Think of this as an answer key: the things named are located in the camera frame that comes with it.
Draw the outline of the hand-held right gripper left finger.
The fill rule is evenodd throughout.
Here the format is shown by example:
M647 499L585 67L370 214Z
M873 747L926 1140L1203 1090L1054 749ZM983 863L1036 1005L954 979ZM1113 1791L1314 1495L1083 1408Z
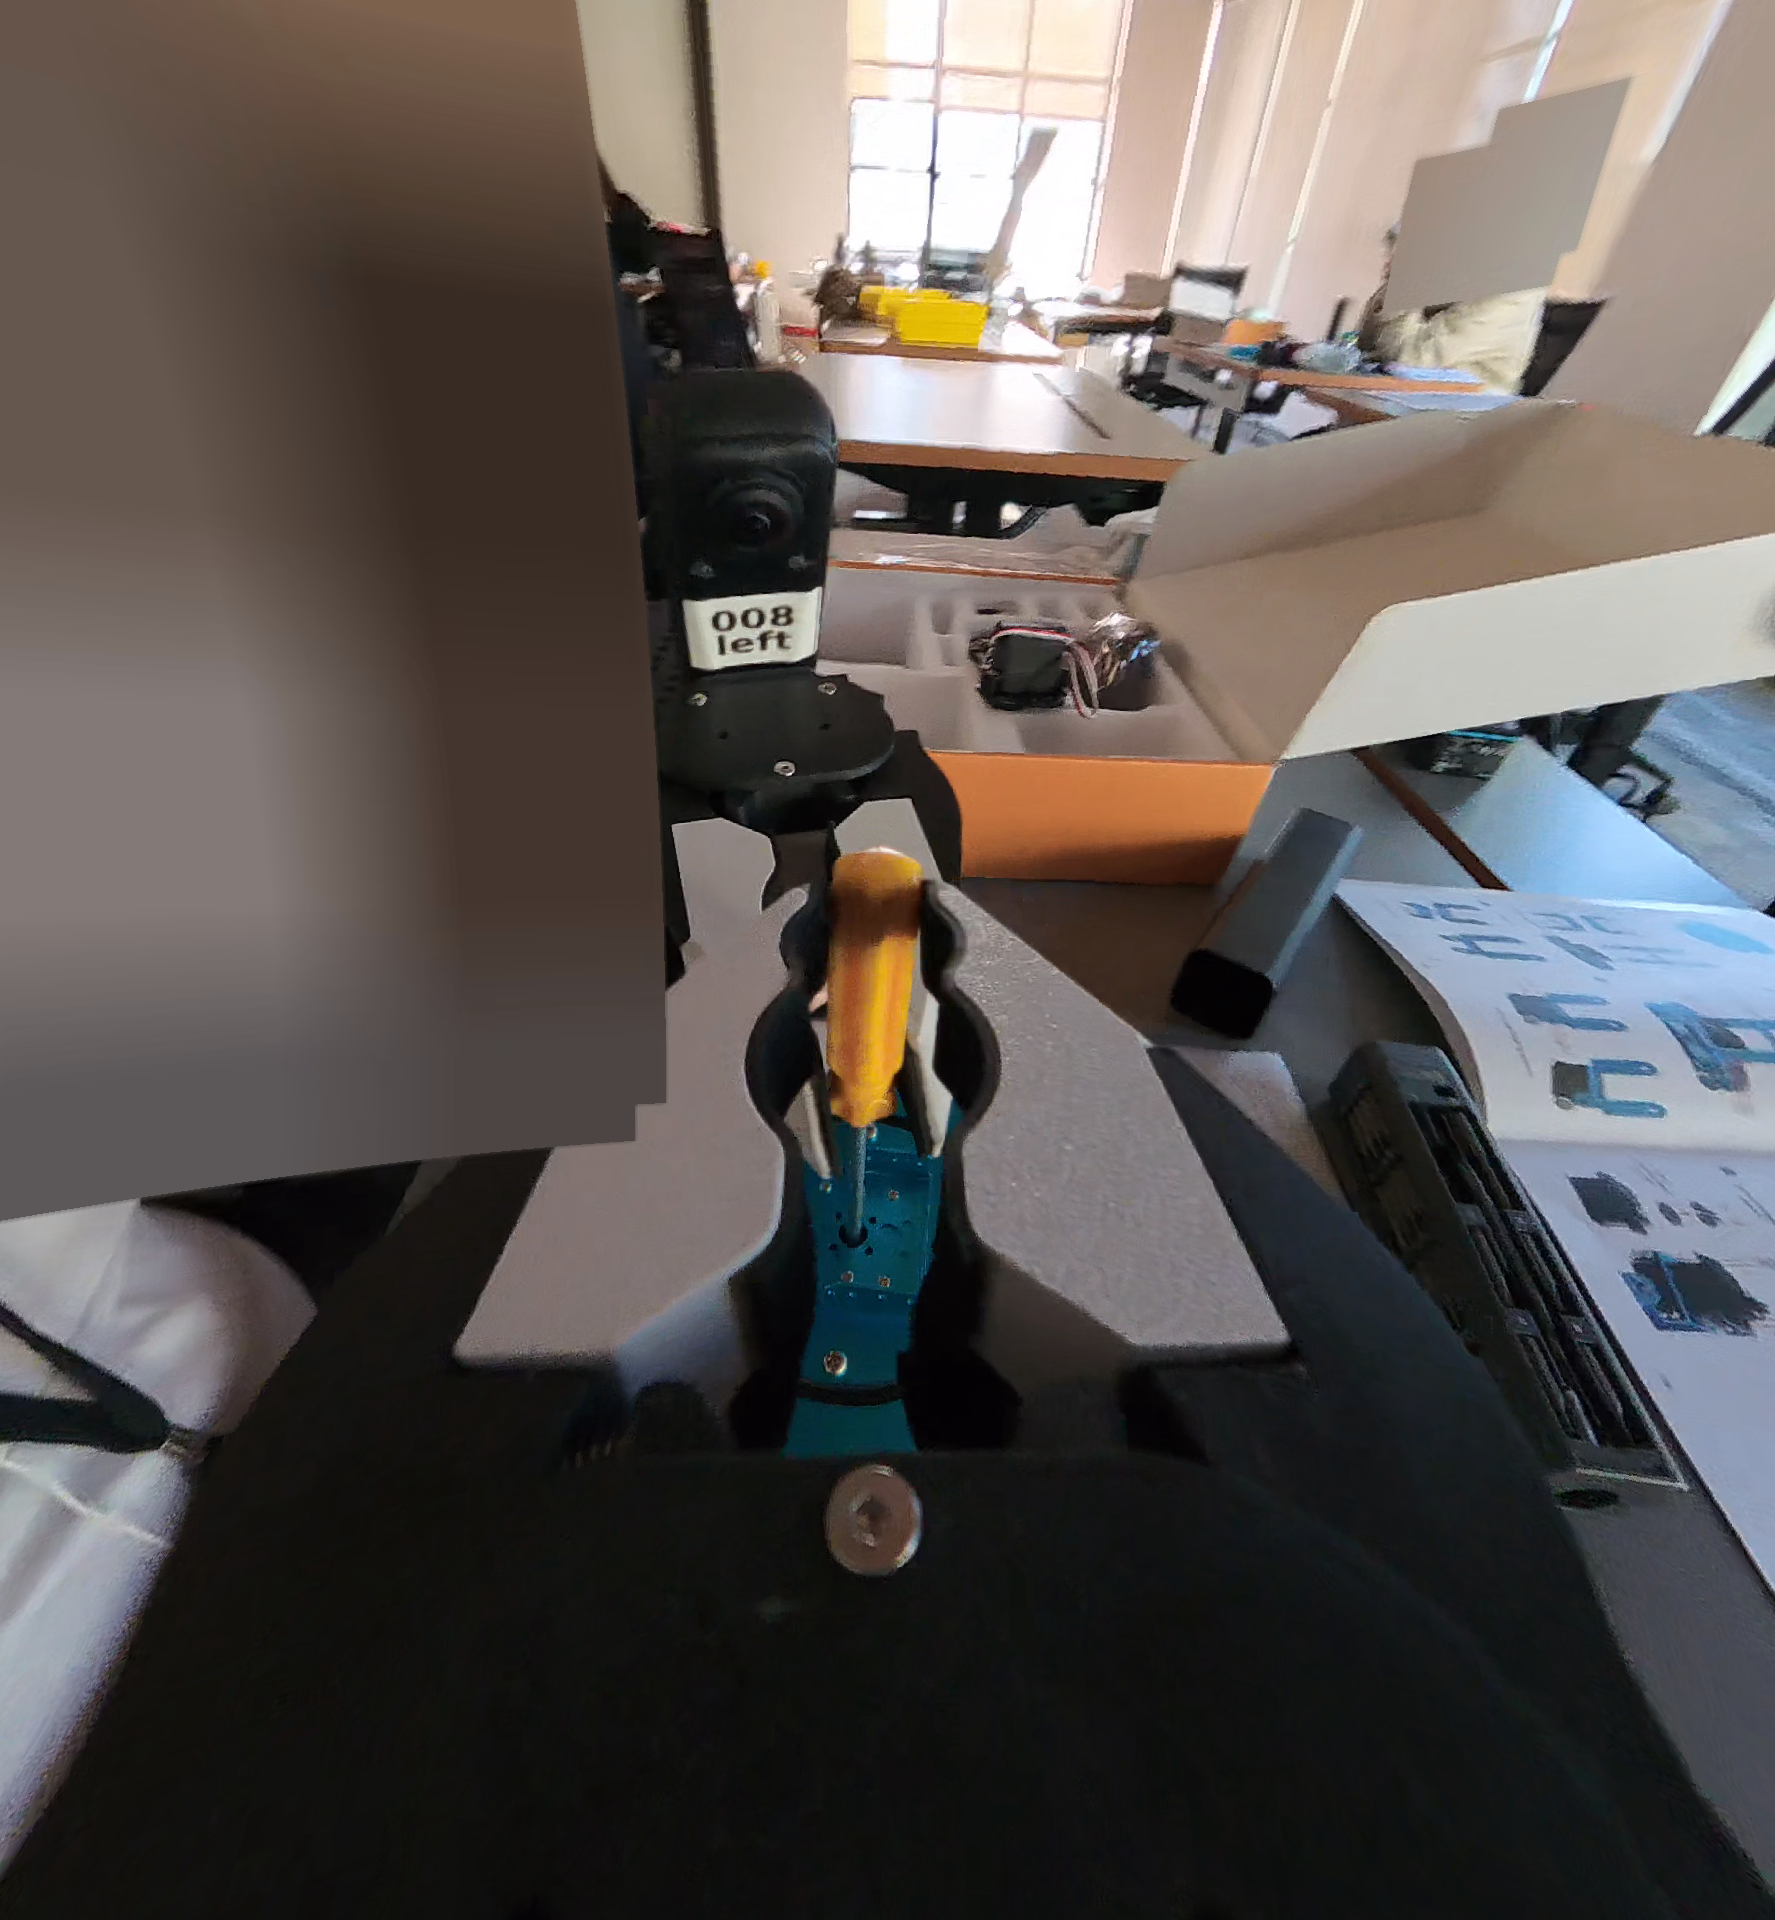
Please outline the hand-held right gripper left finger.
M762 1366L756 1286L783 1232L819 1064L783 949L803 887L705 915L667 996L667 1096L626 1142L548 1155L454 1341L468 1372L583 1369L713 1413Z

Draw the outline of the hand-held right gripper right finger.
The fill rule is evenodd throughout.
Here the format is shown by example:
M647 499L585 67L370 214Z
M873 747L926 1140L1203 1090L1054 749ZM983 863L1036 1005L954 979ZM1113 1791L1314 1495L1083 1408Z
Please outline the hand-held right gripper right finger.
M935 996L980 1080L954 1139L980 1264L971 1348L1031 1401L1163 1364L1278 1363L1289 1337L1144 1040L967 893Z

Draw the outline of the yellow-handled screwdriver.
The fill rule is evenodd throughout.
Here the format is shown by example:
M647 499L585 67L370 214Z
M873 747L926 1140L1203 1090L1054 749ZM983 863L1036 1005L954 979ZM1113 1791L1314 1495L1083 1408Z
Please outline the yellow-handled screwdriver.
M836 858L826 893L826 1111L847 1128L839 1241L865 1243L873 1130L893 1116L918 972L921 866L877 846Z

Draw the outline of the blue metal bracket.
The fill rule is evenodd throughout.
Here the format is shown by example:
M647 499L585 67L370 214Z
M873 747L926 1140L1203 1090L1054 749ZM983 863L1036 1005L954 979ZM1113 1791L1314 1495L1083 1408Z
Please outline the blue metal bracket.
M908 1087L866 1134L826 1121L821 1160L803 1160L811 1305L782 1452L863 1459L912 1452L904 1363L944 1225L944 1150L954 1101Z

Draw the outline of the black servo motor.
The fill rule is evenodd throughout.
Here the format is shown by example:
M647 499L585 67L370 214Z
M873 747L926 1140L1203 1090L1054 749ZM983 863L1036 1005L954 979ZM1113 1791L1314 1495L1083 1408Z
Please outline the black servo motor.
M993 617L971 630L967 650L980 701L1001 712L1067 708L1091 715L1117 678L1092 630L1057 618Z

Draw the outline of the orange and white cardboard box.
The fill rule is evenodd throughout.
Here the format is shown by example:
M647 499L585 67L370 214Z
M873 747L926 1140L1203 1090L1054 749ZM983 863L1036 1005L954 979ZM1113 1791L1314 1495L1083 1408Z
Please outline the orange and white cardboard box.
M988 617L1105 608L1159 638L1144 708L983 699ZM942 766L965 875L1210 883L1283 761L1775 678L1775 449L1511 403L1210 455L1122 582L848 547L821 645Z

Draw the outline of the dark grey rectangular case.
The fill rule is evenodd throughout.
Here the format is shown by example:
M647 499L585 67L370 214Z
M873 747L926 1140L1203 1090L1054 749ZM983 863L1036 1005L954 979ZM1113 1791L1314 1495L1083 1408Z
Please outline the dark grey rectangular case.
M1268 1017L1363 830L1299 808L1239 878L1169 987L1169 1012L1246 1041Z

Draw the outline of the wooden-edged table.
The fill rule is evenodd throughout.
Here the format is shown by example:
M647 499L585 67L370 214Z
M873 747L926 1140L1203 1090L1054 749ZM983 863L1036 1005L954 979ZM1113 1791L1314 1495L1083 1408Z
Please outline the wooden-edged table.
M848 467L1163 483L1210 451L1074 365L821 353L801 373Z

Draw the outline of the black screwdriver bit case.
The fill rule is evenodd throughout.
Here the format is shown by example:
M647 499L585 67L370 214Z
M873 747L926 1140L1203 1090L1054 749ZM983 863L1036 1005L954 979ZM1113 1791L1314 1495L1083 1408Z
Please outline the black screwdriver bit case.
M1554 1499L1603 1509L1632 1486L1683 1492L1660 1421L1449 1058L1358 1046L1320 1124L1354 1212L1496 1384Z

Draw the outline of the large paned window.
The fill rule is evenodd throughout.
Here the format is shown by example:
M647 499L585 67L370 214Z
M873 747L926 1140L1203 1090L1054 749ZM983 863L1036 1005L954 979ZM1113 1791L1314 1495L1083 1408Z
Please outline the large paned window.
M1122 3L852 3L847 251L1005 293L1091 265L1132 22Z

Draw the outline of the printed instruction booklet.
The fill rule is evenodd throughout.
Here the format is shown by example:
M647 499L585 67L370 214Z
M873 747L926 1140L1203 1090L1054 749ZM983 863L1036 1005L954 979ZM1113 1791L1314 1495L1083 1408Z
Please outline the printed instruction booklet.
M1775 1594L1775 922L1344 881Z

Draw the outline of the person's white shirt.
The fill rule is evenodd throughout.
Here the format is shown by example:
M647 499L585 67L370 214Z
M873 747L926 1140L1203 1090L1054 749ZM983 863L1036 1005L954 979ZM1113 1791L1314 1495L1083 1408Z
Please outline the person's white shirt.
M207 1455L417 1177L408 1160L0 1223L0 1873Z

